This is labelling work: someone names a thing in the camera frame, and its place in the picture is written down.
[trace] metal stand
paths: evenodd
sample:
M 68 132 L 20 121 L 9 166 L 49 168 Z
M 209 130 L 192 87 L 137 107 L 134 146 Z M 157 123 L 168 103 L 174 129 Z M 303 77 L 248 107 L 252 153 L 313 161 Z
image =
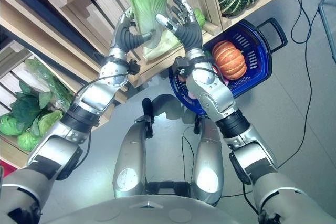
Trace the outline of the metal stand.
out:
M 327 21 L 327 17 L 325 16 L 325 12 L 323 9 L 323 4 L 326 0 L 321 0 L 320 4 L 319 4 L 319 13 L 321 15 L 321 19 L 324 25 L 324 29 L 326 30 L 325 33 L 327 34 L 327 38 L 329 41 L 329 45 L 330 45 L 330 49 L 331 49 L 331 54 L 332 54 L 332 58 L 334 59 L 335 63 L 336 63 L 336 46 L 335 46 L 335 41 L 333 40 L 332 34 L 331 34 L 331 30 Z

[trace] basket handle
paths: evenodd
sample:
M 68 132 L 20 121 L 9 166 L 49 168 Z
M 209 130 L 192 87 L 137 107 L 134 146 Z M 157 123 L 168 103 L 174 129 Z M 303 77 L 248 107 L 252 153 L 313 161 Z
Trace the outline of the basket handle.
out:
M 285 45 L 287 45 L 288 43 L 288 40 L 287 40 L 287 37 L 285 35 L 285 32 L 283 31 L 282 27 L 280 26 L 280 24 L 276 21 L 275 18 L 269 18 L 268 20 L 266 20 L 265 22 L 261 23 L 259 26 L 256 27 L 256 29 L 262 33 L 260 31 L 260 28 L 262 28 L 264 25 L 266 25 L 267 23 L 270 23 L 274 29 L 277 31 L 278 35 L 279 35 L 279 38 L 281 40 L 281 45 L 274 48 L 274 49 L 271 49 L 270 50 L 270 54 L 273 54 L 275 51 L 278 51 L 280 48 L 284 47 Z

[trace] black bracket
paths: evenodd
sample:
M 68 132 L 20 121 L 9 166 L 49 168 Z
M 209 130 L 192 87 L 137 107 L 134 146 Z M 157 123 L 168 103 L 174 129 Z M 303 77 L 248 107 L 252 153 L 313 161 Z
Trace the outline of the black bracket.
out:
M 210 62 L 214 63 L 213 58 L 209 58 L 207 56 L 200 56 L 191 60 L 188 60 L 186 57 L 178 56 L 175 58 L 174 63 L 172 65 L 172 70 L 174 75 L 180 75 L 186 78 L 190 72 L 193 70 L 195 64 L 202 63 L 202 62 Z
M 107 56 L 105 56 L 105 55 L 103 55 L 99 52 L 96 52 L 96 54 L 99 54 L 99 55 L 105 57 L 105 61 L 104 61 L 103 65 L 105 65 L 108 61 L 119 64 L 119 65 L 123 65 L 123 66 L 126 67 L 128 74 L 130 74 L 132 76 L 135 76 L 136 74 L 138 74 L 140 72 L 140 65 L 134 59 L 131 59 L 130 62 L 127 62 L 125 60 L 114 57 L 114 55 L 111 55 L 111 56 L 107 57 Z

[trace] red object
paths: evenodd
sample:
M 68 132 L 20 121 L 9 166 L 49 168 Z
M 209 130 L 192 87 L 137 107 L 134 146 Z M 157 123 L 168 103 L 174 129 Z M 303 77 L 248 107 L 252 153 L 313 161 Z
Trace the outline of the red object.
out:
M 11 174 L 15 170 L 17 170 L 14 166 L 6 163 L 5 161 L 0 160 L 0 165 L 4 168 L 5 174 L 4 177 L 6 177 L 8 174 Z

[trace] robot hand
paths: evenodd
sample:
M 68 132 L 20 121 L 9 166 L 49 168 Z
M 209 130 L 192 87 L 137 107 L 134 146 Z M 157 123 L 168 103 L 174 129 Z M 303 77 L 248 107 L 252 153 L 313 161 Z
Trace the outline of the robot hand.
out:
M 145 34 L 134 35 L 130 32 L 130 27 L 135 26 L 133 21 L 134 14 L 133 8 L 130 6 L 120 17 L 116 26 L 116 29 L 113 34 L 113 40 L 110 47 L 113 51 L 114 48 L 122 50 L 124 53 L 127 53 L 130 50 L 133 50 L 150 40 L 155 30 L 152 30 Z
M 156 21 L 170 30 L 183 44 L 185 52 L 202 48 L 202 32 L 187 0 L 173 0 L 179 7 L 171 7 L 177 18 L 168 19 L 157 14 Z

